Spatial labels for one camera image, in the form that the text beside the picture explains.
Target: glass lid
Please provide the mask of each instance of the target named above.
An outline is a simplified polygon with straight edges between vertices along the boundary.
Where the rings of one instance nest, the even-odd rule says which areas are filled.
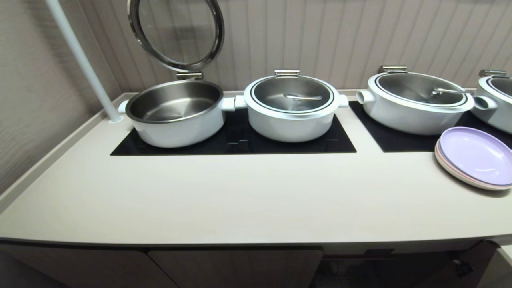
[[[417,73],[384,74],[376,83],[399,98],[434,106],[461,105],[466,102],[468,93],[446,80]]]
[[[501,93],[512,97],[512,79],[510,78],[491,78],[489,79],[490,85]]]
[[[199,71],[224,42],[217,0],[129,0],[128,19],[144,50],[178,72]]]
[[[257,83],[252,98],[265,108],[284,113],[308,113],[333,102],[332,91],[321,82],[304,76],[277,76]]]

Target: black cooktop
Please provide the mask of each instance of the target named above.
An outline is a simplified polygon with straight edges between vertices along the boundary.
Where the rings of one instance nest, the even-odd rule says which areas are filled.
[[[356,101],[350,102],[350,108],[373,136],[384,152],[433,152],[439,135],[421,136],[400,132],[388,128],[373,120]],[[470,112],[464,113],[456,126],[471,127],[500,139],[512,149],[512,135],[498,130],[475,117]]]
[[[296,154],[296,153],[355,153],[356,149],[336,116],[323,136],[301,143],[285,143],[268,139],[249,124],[247,110],[226,113],[224,126],[212,137],[181,148],[158,148],[139,137],[133,129],[110,154],[135,155],[217,155],[217,154]]]

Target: stack of plates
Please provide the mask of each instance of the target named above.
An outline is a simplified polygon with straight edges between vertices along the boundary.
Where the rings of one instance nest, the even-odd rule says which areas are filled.
[[[470,185],[494,191],[512,188],[512,151],[483,131],[450,128],[437,141],[435,155],[443,168]]]

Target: cabinet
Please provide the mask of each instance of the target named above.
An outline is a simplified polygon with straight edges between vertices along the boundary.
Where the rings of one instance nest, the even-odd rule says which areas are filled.
[[[178,288],[144,253],[5,245],[5,252],[70,288]]]
[[[330,255],[311,288],[512,287],[512,259],[493,242],[466,251],[366,256]]]
[[[150,251],[180,288],[307,288],[321,250]]]

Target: white pole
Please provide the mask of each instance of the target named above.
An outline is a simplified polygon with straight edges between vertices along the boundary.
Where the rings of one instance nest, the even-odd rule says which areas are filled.
[[[94,72],[89,59],[87,59],[86,54],[83,52],[82,46],[80,46],[80,42],[78,42],[78,39],[76,38],[75,33],[73,32],[73,29],[71,28],[71,25],[66,18],[66,15],[60,6],[59,0],[46,0],[46,4],[50,8],[53,18],[55,18],[57,26],[64,35],[69,48],[71,48],[73,55],[75,55],[80,68],[91,84],[106,113],[110,117],[110,123],[117,123],[122,121],[123,117],[119,115],[117,110],[114,108],[114,105],[112,105],[112,102],[110,102],[109,96],[106,94],[103,85],[101,85],[98,76]]]

